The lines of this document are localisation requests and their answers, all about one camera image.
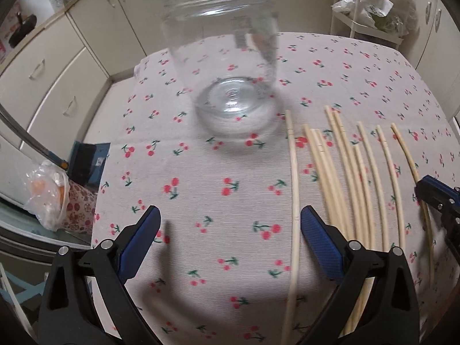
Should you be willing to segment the wooden chopstick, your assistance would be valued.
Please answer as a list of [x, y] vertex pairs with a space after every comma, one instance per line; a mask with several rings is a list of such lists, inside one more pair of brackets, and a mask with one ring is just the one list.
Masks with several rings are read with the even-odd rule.
[[404, 219], [404, 213], [402, 209], [402, 197], [401, 197], [401, 191], [400, 187], [398, 184], [398, 179], [396, 172], [394, 170], [394, 161], [391, 156], [391, 151], [388, 146], [388, 142], [385, 138], [383, 129], [380, 127], [380, 125], [377, 125], [376, 127], [378, 137], [380, 138], [380, 144], [382, 146], [384, 156], [388, 165], [388, 171], [391, 179], [391, 186], [394, 192], [394, 202], [395, 202], [395, 208], [396, 208], [396, 214], [397, 214], [397, 220], [398, 220], [398, 246], [402, 249], [402, 251], [405, 250], [406, 247], [406, 240], [405, 240], [405, 219]]
[[345, 163], [347, 161], [346, 156], [345, 156], [345, 148], [342, 145], [342, 141], [341, 141], [341, 138], [340, 138], [340, 135], [339, 135], [338, 127], [335, 124], [335, 121], [334, 121], [334, 118], [333, 118], [333, 115], [332, 115], [332, 112], [333, 112], [332, 108], [329, 107], [329, 106], [325, 106], [324, 111], [325, 111], [325, 114], [327, 116], [327, 120], [329, 122], [330, 129], [332, 130], [333, 136], [335, 138], [335, 144], [337, 146], [338, 156], [339, 156], [340, 162], [342, 163], [342, 171], [343, 171], [343, 176], [345, 178], [345, 184], [344, 185], [342, 183], [341, 184], [342, 184], [342, 188], [343, 188], [343, 191], [344, 191], [344, 194], [345, 194], [345, 202], [346, 202], [346, 204], [348, 206], [350, 221], [351, 221], [351, 224], [352, 224], [353, 231], [355, 233], [354, 239], [350, 239], [350, 240], [359, 241], [356, 238], [354, 215], [353, 215], [353, 211], [352, 211], [352, 203], [351, 203], [350, 192], [349, 192], [349, 189], [350, 189], [349, 184], [350, 184], [350, 182], [347, 180], [347, 174], [346, 174], [346, 171], [345, 171], [345, 169], [346, 169]]
[[340, 114], [337, 111], [332, 112], [335, 124], [338, 127], [339, 135], [342, 141], [342, 145], [345, 148], [346, 156], [346, 174], [349, 184], [349, 192], [352, 203], [352, 211], [354, 215], [354, 224], [356, 229], [356, 238], [367, 247], [367, 227], [365, 223], [365, 207], [363, 192], [361, 189], [360, 177], [358, 173], [357, 159], [353, 153], [351, 144], [348, 140], [348, 136], [345, 131], [345, 127], [342, 123]]
[[372, 200], [369, 190], [369, 180], [367, 177], [367, 170], [364, 165], [363, 155], [361, 153], [361, 149], [359, 145], [354, 146], [354, 151], [356, 154], [358, 170], [359, 170], [359, 177], [361, 183], [361, 189], [363, 192], [364, 198], [364, 207], [365, 207], [365, 223], [367, 227], [367, 247], [369, 249], [375, 249], [376, 246], [376, 239], [375, 239], [375, 224], [373, 218], [373, 206]]
[[373, 183], [375, 186], [375, 191], [377, 195], [377, 204], [378, 204], [378, 209], [379, 209], [379, 214], [380, 214], [382, 247], [383, 247], [383, 250], [387, 251], [390, 248], [389, 233], [388, 233], [388, 218], [387, 218], [386, 209], [384, 207], [384, 192], [383, 192], [383, 186], [382, 186], [381, 179], [380, 179], [380, 172], [378, 169], [377, 162], [375, 160], [375, 156], [373, 154], [372, 146], [369, 143], [366, 130], [363, 126], [363, 123], [357, 122], [357, 127], [363, 139], [363, 145], [367, 152], [370, 169], [371, 169], [372, 176], [373, 176]]
[[299, 172], [296, 154], [296, 139], [293, 127], [292, 113], [285, 111], [285, 123], [288, 137], [288, 151], [290, 158], [290, 171], [292, 181], [292, 245], [291, 269], [288, 287], [288, 296], [285, 309], [284, 322], [281, 330], [281, 345], [289, 343], [290, 333], [296, 310], [296, 297], [298, 293], [299, 260], [300, 260], [300, 198], [299, 198]]
[[347, 239], [354, 239], [355, 233], [350, 221], [345, 194], [339, 181], [338, 173], [332, 160], [331, 153], [319, 129], [313, 129], [313, 139], [316, 145], [321, 164], [321, 174], [324, 178], [326, 205], [329, 222], [337, 227]]
[[318, 178], [319, 178], [319, 182], [320, 182], [320, 185], [321, 185], [321, 191], [322, 191], [322, 194], [323, 194], [323, 201], [324, 201], [324, 204], [325, 204], [325, 207], [326, 207], [326, 210], [327, 210], [327, 205], [326, 205], [326, 195], [325, 195], [325, 185], [324, 185], [324, 176], [321, 174], [321, 164], [320, 164], [320, 158], [319, 158], [319, 155], [318, 155], [318, 151], [317, 151], [317, 148], [316, 148], [316, 145], [314, 143], [314, 139], [313, 139], [313, 133], [312, 133], [312, 128], [310, 128], [310, 126], [308, 124], [304, 124], [302, 126], [302, 129], [304, 131], [304, 133], [306, 134], [306, 138], [308, 139], [309, 143], [310, 143], [310, 151], [311, 151], [311, 154], [313, 155], [313, 162], [314, 162], [314, 166], [317, 170], [317, 173], [318, 173]]
[[[405, 155], [405, 159], [407, 160], [407, 163], [409, 165], [409, 169], [411, 171], [414, 185], [418, 183], [420, 180], [419, 172], [417, 167], [415, 166], [415, 161], [412, 157], [412, 154], [410, 153], [410, 150], [404, 141], [402, 134], [400, 133], [397, 125], [392, 122], [391, 123], [391, 130], [392, 132], [396, 135], [396, 139], [399, 143], [399, 145], [402, 148], [402, 151]], [[423, 221], [424, 221], [424, 226], [425, 226], [425, 232], [426, 232], [426, 244], [427, 244], [427, 249], [428, 249], [428, 256], [429, 256], [429, 285], [434, 284], [434, 251], [433, 251], [433, 230], [431, 226], [431, 219], [429, 216], [429, 211], [427, 209], [427, 205], [422, 202], [421, 200], [419, 201], [419, 206], [422, 210], [422, 216], [423, 216]]]

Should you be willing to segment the clear glass jar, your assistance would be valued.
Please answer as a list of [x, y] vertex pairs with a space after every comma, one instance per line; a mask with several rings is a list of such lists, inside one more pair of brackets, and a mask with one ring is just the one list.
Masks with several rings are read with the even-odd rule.
[[278, 28], [269, 0], [164, 0], [161, 28], [200, 122], [231, 136], [270, 129]]

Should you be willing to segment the floral trash bin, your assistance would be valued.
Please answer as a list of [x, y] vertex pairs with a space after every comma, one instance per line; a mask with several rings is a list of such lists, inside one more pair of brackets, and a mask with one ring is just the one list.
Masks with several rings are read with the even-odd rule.
[[24, 208], [49, 231], [91, 234], [97, 196], [71, 181], [67, 173], [45, 160], [25, 174]]

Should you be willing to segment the blue dustpan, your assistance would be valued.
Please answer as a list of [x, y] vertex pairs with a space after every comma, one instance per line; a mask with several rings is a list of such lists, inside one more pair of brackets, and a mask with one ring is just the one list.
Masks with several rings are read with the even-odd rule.
[[97, 192], [101, 183], [110, 143], [81, 143], [75, 141], [69, 158], [69, 179], [85, 189]]

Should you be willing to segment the cherry print tablecloth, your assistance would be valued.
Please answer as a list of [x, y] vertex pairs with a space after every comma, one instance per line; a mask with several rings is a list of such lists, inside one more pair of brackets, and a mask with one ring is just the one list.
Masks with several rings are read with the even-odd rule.
[[292, 184], [285, 111], [292, 113], [303, 205], [326, 215], [302, 126], [319, 129], [334, 165], [335, 139], [324, 107], [340, 113], [354, 150], [366, 130], [380, 172], [389, 241], [398, 220], [388, 165], [394, 161], [405, 219], [405, 255], [419, 300], [422, 334], [448, 303], [459, 266], [434, 225], [434, 284], [422, 211], [394, 122], [421, 175], [459, 183], [459, 142], [417, 71], [397, 51], [317, 34], [278, 37], [277, 111], [266, 132], [225, 135], [200, 122], [169, 53], [143, 59], [134, 77], [114, 84], [88, 134], [109, 141], [92, 242], [116, 237], [146, 207], [161, 229], [127, 290], [164, 344], [278, 344], [291, 269]]

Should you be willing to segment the white rolling cart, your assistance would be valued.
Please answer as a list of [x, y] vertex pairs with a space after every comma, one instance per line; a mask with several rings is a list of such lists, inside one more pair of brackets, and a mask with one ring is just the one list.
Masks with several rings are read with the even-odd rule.
[[399, 47], [418, 27], [414, 0], [333, 0], [330, 33]]

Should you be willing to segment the black wok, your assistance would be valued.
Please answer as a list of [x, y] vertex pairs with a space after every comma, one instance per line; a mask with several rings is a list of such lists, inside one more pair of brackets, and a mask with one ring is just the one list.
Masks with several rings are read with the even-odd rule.
[[22, 17], [22, 13], [16, 14], [19, 26], [14, 30], [11, 37], [9, 38], [9, 45], [11, 48], [15, 48], [26, 35], [31, 33], [37, 25], [37, 16], [31, 14], [25, 20]]

